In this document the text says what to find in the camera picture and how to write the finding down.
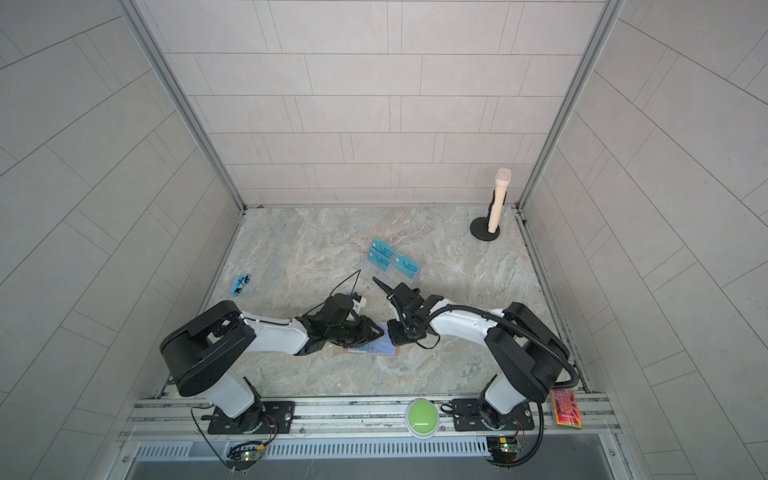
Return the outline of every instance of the marble floor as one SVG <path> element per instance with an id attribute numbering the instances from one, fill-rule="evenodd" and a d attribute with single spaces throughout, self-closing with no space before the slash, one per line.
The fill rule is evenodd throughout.
<path id="1" fill-rule="evenodd" d="M 373 237 L 421 265 L 422 296 L 442 295 L 480 308 L 524 303 L 555 331 L 511 209 L 493 242 L 475 239 L 469 224 L 487 207 L 264 208 L 247 211 L 210 299 L 231 299 L 235 276 L 251 281 L 234 301 L 241 310 L 273 318 L 305 313 L 361 267 Z M 352 282 L 339 291 L 349 292 Z M 361 276 L 361 313 L 392 318 L 382 291 Z M 424 340 L 431 345 L 435 337 Z M 397 356 L 347 353 L 326 344 L 309 356 L 250 353 L 234 366 L 262 396 L 476 393 L 499 373 L 485 347 L 447 337 L 432 349 L 399 348 Z"/>

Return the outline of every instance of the blue toy car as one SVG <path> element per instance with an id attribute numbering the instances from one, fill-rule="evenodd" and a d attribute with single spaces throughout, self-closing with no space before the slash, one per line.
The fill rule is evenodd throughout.
<path id="1" fill-rule="evenodd" d="M 250 274 L 240 275 L 232 282 L 232 290 L 230 290 L 231 296 L 237 296 L 238 293 L 243 291 L 243 285 L 250 281 Z"/>

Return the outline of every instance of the gray wall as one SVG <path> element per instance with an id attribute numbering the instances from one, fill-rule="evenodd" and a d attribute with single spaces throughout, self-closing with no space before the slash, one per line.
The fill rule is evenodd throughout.
<path id="1" fill-rule="evenodd" d="M 80 479 L 237 207 L 112 1 L 0 2 L 0 29 L 0 477 Z"/>
<path id="2" fill-rule="evenodd" d="M 255 205 L 516 201 L 603 8 L 136 3 Z"/>
<path id="3" fill-rule="evenodd" d="M 627 2 L 525 210 L 648 478 L 768 472 L 766 31 L 761 0 Z"/>

